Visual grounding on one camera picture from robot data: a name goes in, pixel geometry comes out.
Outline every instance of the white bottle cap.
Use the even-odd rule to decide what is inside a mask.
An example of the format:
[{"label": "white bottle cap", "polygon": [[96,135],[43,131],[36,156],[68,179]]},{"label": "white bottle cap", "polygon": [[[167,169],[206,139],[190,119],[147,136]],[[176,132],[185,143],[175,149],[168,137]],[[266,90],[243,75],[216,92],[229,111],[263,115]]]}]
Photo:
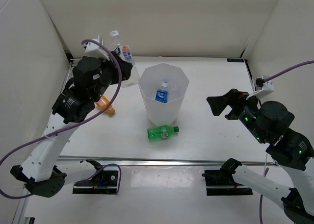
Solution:
[{"label": "white bottle cap", "polygon": [[110,32],[111,37],[118,36],[118,35],[119,35],[119,32],[117,30]]}]

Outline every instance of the robotic arm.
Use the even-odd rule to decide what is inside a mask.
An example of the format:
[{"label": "robotic arm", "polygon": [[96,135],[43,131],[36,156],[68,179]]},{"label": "robotic arm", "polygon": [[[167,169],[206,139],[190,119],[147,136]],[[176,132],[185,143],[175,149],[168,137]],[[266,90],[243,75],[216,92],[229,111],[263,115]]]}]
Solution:
[{"label": "robotic arm", "polygon": [[[68,80],[52,107],[44,136],[56,129],[82,122],[95,108],[94,102],[99,101],[108,86],[118,83],[118,72],[114,63],[99,52],[98,47],[93,48],[91,43],[87,43],[85,48],[85,53],[96,57],[83,57],[73,68],[73,78]],[[122,80],[128,79],[132,64],[121,60],[115,52],[112,54],[121,67]],[[82,161],[73,166],[55,166],[61,151],[76,129],[77,127],[51,138],[46,137],[21,165],[12,167],[11,174],[17,180],[25,182],[31,194],[43,197],[52,197],[64,185],[92,176],[102,169],[94,160]]]},{"label": "robotic arm", "polygon": [[266,196],[296,224],[314,224],[314,150],[309,140],[289,128],[294,115],[284,105],[267,101],[258,109],[258,98],[273,91],[272,82],[264,83],[252,94],[231,89],[220,97],[208,97],[212,113],[219,116],[229,105],[227,120],[240,120],[259,143],[269,143],[266,152],[289,174],[295,188],[277,184],[249,170],[235,159],[220,169],[222,176],[246,185]]}]

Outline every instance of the blue bottle label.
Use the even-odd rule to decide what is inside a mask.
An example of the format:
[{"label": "blue bottle label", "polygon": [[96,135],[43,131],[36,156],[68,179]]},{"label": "blue bottle label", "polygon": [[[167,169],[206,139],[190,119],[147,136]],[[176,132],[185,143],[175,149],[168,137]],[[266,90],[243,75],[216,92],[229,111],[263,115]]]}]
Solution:
[{"label": "blue bottle label", "polygon": [[167,103],[168,102],[168,91],[158,89],[156,93],[156,101],[159,101],[161,103]]}]

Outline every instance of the trash can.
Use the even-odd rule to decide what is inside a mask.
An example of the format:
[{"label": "trash can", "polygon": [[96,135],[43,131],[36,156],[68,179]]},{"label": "trash can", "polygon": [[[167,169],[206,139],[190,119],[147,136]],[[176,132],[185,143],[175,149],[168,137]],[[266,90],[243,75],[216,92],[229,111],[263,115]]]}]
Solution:
[{"label": "trash can", "polygon": [[[168,82],[168,102],[156,101],[156,92]],[[160,63],[145,69],[139,79],[148,119],[156,126],[170,125],[177,119],[189,80],[180,67]]]}]

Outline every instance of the orange bottle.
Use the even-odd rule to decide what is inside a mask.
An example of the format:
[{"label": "orange bottle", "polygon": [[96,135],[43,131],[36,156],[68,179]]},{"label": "orange bottle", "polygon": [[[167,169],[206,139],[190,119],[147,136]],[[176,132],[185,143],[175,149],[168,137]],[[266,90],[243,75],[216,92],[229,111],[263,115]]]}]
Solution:
[{"label": "orange bottle", "polygon": [[[104,95],[102,95],[102,97],[99,99],[98,102],[96,102],[96,105],[103,110],[109,103],[109,100],[107,98],[105,98]],[[116,112],[112,106],[110,106],[106,111],[105,111],[108,115],[114,115],[114,113]]]}]

